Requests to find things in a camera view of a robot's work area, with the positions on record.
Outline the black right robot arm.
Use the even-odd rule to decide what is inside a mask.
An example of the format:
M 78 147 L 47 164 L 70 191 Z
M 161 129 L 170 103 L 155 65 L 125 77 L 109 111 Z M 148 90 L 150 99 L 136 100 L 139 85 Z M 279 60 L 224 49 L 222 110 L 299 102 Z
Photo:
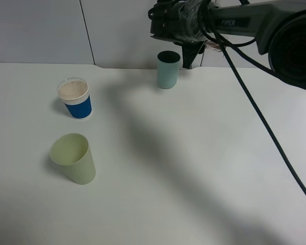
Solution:
M 268 56 L 265 72 L 306 90 L 306 1 L 241 1 L 230 7 L 215 1 L 157 1 L 148 18 L 154 39 L 182 47 L 183 68 L 192 67 L 207 41 L 240 54 L 242 44 L 226 35 L 246 36 Z

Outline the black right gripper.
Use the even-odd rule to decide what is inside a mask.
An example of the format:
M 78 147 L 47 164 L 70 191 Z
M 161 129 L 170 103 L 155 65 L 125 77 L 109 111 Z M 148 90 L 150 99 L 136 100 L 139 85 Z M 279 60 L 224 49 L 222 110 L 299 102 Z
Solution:
M 157 1 L 148 11 L 151 37 L 181 45 L 185 69 L 192 68 L 212 37 L 205 20 L 211 7 L 211 1 Z

